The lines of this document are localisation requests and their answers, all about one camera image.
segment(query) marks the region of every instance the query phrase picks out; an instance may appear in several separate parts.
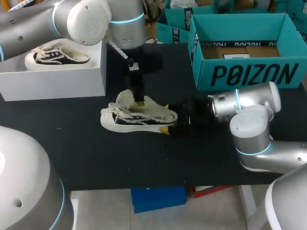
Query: shoe sole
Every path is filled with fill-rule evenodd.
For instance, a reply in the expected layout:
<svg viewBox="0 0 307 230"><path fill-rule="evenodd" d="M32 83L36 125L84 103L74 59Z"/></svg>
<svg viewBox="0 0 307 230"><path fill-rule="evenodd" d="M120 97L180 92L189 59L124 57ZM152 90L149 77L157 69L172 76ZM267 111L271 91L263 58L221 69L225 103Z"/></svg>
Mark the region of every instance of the shoe sole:
<svg viewBox="0 0 307 230"><path fill-rule="evenodd" d="M170 125L147 125L147 126L138 126L138 125L118 125L115 123L112 113L103 112L100 117L101 125L113 132L118 133L129 133L136 131L147 131L161 133L160 128L164 128Z"/></svg>
<svg viewBox="0 0 307 230"><path fill-rule="evenodd" d="M71 70L71 69L89 69L91 61L84 64L67 64L67 65L43 65L37 64L34 60L34 53L28 53L25 56L24 64L31 71L51 71L51 70Z"/></svg>

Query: tiled floor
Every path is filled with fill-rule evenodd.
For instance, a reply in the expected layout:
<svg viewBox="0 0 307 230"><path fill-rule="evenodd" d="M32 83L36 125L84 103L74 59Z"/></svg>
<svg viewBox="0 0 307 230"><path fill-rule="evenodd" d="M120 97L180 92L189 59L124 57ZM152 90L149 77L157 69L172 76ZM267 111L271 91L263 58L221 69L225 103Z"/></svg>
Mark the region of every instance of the tiled floor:
<svg viewBox="0 0 307 230"><path fill-rule="evenodd" d="M267 187L253 186L256 203ZM139 214L133 212L129 189L77 191L71 198L78 200L76 230L246 230L237 187Z"/></svg>

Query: black tabletop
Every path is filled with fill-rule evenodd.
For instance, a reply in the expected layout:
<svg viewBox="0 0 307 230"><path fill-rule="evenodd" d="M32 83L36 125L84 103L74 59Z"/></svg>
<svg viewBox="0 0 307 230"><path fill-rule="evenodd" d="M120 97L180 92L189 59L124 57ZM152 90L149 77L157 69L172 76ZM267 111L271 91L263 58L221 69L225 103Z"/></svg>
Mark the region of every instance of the black tabletop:
<svg viewBox="0 0 307 230"><path fill-rule="evenodd" d="M161 105L196 92L186 45L146 44L145 92ZM191 137L115 133L100 124L100 110L126 89L118 56L108 50L105 97L0 101L0 125L35 138L71 190L173 185L269 184L279 175L245 170L234 151L228 124ZM302 87L280 90L282 110L271 122L276 140L307 141L307 97Z"/></svg>

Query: black and white sneaker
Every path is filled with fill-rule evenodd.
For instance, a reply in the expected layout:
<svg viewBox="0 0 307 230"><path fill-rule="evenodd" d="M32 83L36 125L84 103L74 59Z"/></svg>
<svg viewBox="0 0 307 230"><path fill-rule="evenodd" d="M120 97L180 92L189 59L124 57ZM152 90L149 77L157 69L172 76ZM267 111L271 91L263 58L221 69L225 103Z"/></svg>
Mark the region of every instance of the black and white sneaker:
<svg viewBox="0 0 307 230"><path fill-rule="evenodd" d="M130 90L121 92L115 103L101 110L101 125L111 131L127 133L149 131L162 133L161 129L173 125L178 119L176 112L167 109L148 96L139 107Z"/></svg>
<svg viewBox="0 0 307 230"><path fill-rule="evenodd" d="M90 57L77 48L54 41L33 49L25 57L25 66L32 71L86 69L91 67Z"/></svg>

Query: white table leg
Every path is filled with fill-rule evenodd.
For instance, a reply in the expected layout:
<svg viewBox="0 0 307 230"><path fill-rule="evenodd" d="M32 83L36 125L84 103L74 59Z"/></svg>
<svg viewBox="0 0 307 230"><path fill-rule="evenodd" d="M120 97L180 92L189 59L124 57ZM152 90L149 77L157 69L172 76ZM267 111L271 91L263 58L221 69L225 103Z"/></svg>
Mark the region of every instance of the white table leg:
<svg viewBox="0 0 307 230"><path fill-rule="evenodd" d="M247 229L261 230L264 224L268 221L265 212L264 200L257 208L250 185L239 186L239 192L245 212Z"/></svg>
<svg viewBox="0 0 307 230"><path fill-rule="evenodd" d="M246 221L251 218L257 210L253 192L251 191L250 185L239 186L239 193L241 196L243 209L245 212Z"/></svg>
<svg viewBox="0 0 307 230"><path fill-rule="evenodd" d="M256 213L247 221L248 230L261 230L268 221L265 212L265 200L258 206Z"/></svg>

